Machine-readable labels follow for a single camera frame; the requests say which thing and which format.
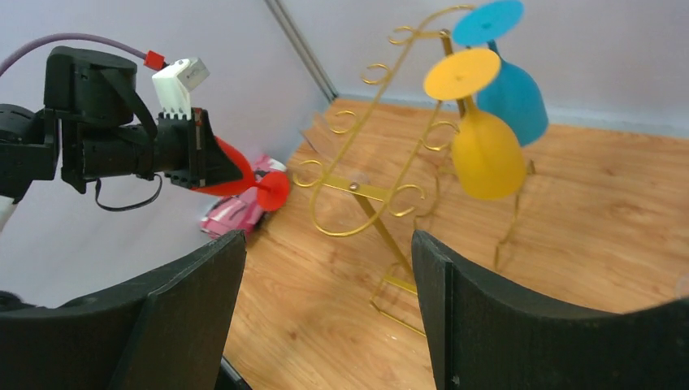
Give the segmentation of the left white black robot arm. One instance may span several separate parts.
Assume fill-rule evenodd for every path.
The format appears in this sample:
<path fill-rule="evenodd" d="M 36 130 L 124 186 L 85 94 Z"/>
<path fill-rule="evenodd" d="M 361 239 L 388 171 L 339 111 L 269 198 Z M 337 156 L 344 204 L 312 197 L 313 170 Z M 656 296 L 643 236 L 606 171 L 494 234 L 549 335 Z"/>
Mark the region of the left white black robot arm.
<path fill-rule="evenodd" d="M 39 111 L 1 107 L 1 220 L 32 183 L 60 176 L 78 193 L 109 177 L 224 196 L 249 176 L 244 156 L 217 138 L 190 94 L 208 76 L 199 58 L 145 56 L 161 106 L 153 115 L 136 90 L 137 65 L 96 50 L 58 46 L 46 61 Z"/>

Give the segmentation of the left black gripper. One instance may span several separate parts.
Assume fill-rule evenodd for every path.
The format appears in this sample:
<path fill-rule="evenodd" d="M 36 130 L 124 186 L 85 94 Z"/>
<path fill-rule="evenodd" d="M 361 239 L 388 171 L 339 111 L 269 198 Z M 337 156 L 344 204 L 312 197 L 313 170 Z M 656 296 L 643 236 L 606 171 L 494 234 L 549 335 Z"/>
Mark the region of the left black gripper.
<path fill-rule="evenodd" d="M 228 145 L 213 133 L 207 110 L 199 123 L 160 115 L 150 137 L 141 124 L 85 128 L 80 141 L 80 178 L 135 175 L 151 180 L 162 172 L 175 185 L 200 190 L 243 190 L 243 173 L 228 155 Z"/>

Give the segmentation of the yellow wine glass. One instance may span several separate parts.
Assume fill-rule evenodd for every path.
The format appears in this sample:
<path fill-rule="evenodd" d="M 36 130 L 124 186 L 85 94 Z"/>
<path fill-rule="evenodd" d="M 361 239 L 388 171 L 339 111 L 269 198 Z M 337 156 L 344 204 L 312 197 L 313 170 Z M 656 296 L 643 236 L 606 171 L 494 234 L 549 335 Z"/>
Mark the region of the yellow wine glass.
<path fill-rule="evenodd" d="M 489 86 L 500 70 L 498 54 L 473 48 L 441 59 L 423 81 L 428 97 L 464 104 L 465 114 L 451 144 L 452 161 L 464 191 L 481 200 L 516 193 L 527 176 L 526 161 L 511 127 L 474 101 L 474 95 Z"/>

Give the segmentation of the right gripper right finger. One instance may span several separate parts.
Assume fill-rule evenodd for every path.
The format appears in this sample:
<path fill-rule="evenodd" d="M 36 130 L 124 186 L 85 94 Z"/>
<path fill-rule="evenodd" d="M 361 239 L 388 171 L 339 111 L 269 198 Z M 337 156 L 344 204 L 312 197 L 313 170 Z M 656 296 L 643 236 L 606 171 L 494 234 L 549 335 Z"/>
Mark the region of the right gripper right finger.
<path fill-rule="evenodd" d="M 438 389 L 685 389 L 688 300 L 625 314 L 523 287 L 425 231 L 412 237 Z"/>

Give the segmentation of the blue wine glass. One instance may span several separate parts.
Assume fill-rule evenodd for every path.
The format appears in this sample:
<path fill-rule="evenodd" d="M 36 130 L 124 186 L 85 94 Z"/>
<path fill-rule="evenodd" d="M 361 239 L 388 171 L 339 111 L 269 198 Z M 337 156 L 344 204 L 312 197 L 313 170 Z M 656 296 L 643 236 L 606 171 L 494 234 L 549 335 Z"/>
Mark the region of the blue wine glass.
<path fill-rule="evenodd" d="M 460 46 L 485 44 L 499 54 L 497 39 L 518 25 L 524 13 L 520 1 L 483 4 L 460 19 L 451 37 Z M 548 114 L 539 86 L 517 65 L 499 57 L 500 71 L 494 81 L 477 94 L 477 106 L 503 120 L 512 129 L 519 145 L 539 140 L 549 126 Z"/>

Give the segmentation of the red wine glass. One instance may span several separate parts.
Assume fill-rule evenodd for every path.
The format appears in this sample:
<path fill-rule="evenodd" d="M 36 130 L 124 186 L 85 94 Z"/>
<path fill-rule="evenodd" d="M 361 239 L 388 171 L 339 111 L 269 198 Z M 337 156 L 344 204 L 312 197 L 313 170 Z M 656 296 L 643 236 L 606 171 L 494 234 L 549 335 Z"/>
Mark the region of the red wine glass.
<path fill-rule="evenodd" d="M 290 191 L 290 183 L 286 173 L 271 171 L 260 180 L 257 180 L 249 161 L 238 149 L 219 137 L 216 137 L 215 140 L 225 156 L 239 167 L 243 177 L 223 184 L 193 188 L 193 191 L 216 197 L 229 197 L 240 195 L 251 188 L 256 188 L 257 202 L 264 210 L 275 211 L 286 203 Z"/>

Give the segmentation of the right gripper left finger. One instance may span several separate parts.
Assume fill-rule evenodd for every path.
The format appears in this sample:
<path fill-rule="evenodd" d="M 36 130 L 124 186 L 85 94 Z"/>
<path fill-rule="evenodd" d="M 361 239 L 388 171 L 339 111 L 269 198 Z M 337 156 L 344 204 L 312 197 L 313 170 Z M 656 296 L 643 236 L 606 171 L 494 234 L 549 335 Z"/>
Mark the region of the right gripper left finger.
<path fill-rule="evenodd" d="M 232 231 L 56 308 L 2 292 L 2 388 L 246 388 L 223 354 L 245 260 Z"/>

